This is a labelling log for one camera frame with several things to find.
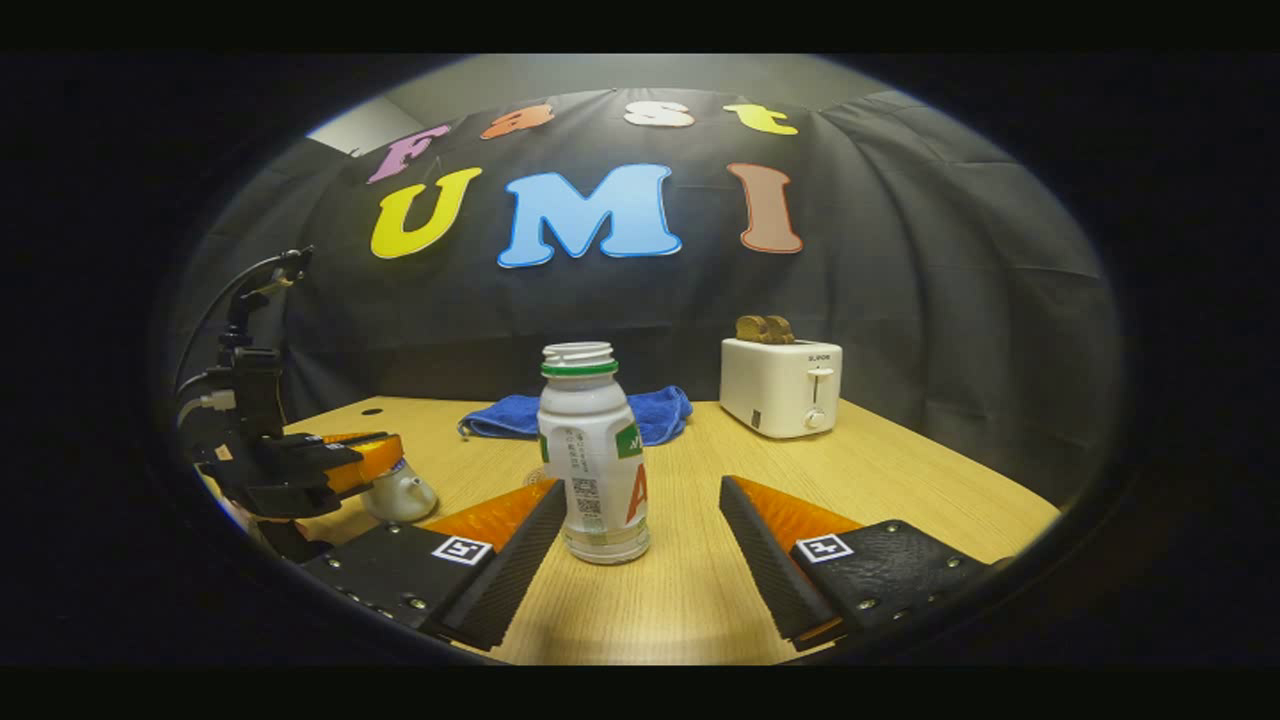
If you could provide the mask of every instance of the white plastic bottle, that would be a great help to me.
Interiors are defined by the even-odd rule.
[[[538,442],[544,473],[564,479],[564,541],[575,556],[599,565],[626,562],[649,550],[649,486],[644,446],[607,342],[570,342],[543,350]]]

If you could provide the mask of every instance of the blue letter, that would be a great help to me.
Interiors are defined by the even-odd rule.
[[[556,252],[543,242],[543,220],[564,252],[581,258],[609,215],[613,232],[600,242],[600,252],[611,258],[677,252],[680,238],[667,231],[662,211],[662,178],[669,174],[666,165],[621,165],[588,199],[559,173],[511,181],[507,192],[516,196],[516,219],[511,245],[498,255],[498,264],[526,268],[550,260]]]

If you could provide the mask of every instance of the yellow letter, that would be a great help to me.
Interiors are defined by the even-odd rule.
[[[772,132],[773,135],[795,135],[800,131],[787,126],[780,126],[773,122],[773,118],[787,119],[782,113],[774,113],[764,105],[724,105],[724,109],[731,113],[737,113],[737,119],[742,120],[742,124],[758,129],[760,132]]]
[[[440,199],[435,201],[431,219],[412,232],[404,231],[404,218],[408,215],[408,206],[413,199],[426,190],[426,186],[422,183],[411,184],[383,197],[379,204],[383,211],[378,215],[378,223],[374,225],[374,240],[370,243],[374,255],[384,260],[403,258],[440,240],[453,227],[453,220],[458,218],[458,208],[462,206],[462,195],[467,191],[467,183],[481,172],[480,168],[467,168],[435,181],[435,184],[440,186]]]

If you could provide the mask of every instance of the small teapot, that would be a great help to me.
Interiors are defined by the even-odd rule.
[[[360,500],[365,511],[379,520],[416,523],[435,510],[435,491],[403,459],[389,473],[374,479]]]

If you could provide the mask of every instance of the black backdrop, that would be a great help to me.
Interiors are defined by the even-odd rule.
[[[696,122],[628,124],[625,108],[640,100],[680,102]],[[480,140],[494,118],[543,102],[552,122]],[[759,132],[722,109],[746,102],[785,113],[799,133]],[[255,318],[259,342],[287,350],[291,419],[371,395],[536,395],[540,348],[584,338],[613,343],[630,392],[677,384],[716,400],[719,341],[733,320],[780,314],[797,337],[845,348],[845,398],[1051,502],[1069,501],[1103,460],[1123,402],[1121,340],[1088,240],[1014,158],[919,100],[888,91],[810,111],[621,88],[513,99],[447,124],[375,183],[366,179],[385,149],[351,159],[303,140],[273,161],[197,249],[174,347],[227,278],[312,245],[308,278]],[[678,252],[618,259],[596,242],[573,259],[544,231],[550,261],[497,264],[515,211],[508,182],[556,172],[590,195],[632,163],[672,169],[662,204]],[[800,252],[742,246],[748,208],[728,163],[788,176]],[[404,222],[417,228],[435,209],[435,181],[468,167],[484,172],[443,238],[394,260],[372,255],[383,197],[426,184]],[[202,328],[197,360],[211,356],[219,328]]]
[[[13,245],[28,263],[6,284],[9,307],[23,310],[9,318],[27,341],[15,355],[37,365],[13,380],[31,392],[28,418],[46,420],[29,447],[55,450],[17,457],[27,482],[10,498],[33,511],[12,516],[26,542],[6,556],[5,662],[453,659],[344,615],[244,546],[164,450],[166,383],[161,363],[145,360],[164,347],[164,333],[151,341],[142,332],[157,300],[172,297],[156,287],[174,256],[283,143],[435,61],[187,54],[5,63],[10,96],[38,120],[18,124],[12,138],[28,169],[14,187],[32,213],[10,224],[29,242]],[[964,118],[1064,197],[1100,242],[1135,350],[1132,421],[1106,482],[1025,569],[1006,571],[1001,605],[947,634],[916,637],[893,657],[1274,665],[1276,588],[1265,571],[1274,452],[1260,434],[1275,405],[1263,342],[1274,250],[1262,238],[1280,220],[1266,200],[1280,108],[1258,88],[1275,83],[1275,58],[851,61]],[[91,161],[68,173],[50,163],[49,140],[86,137],[87,117]],[[50,227],[60,242],[36,242]]]

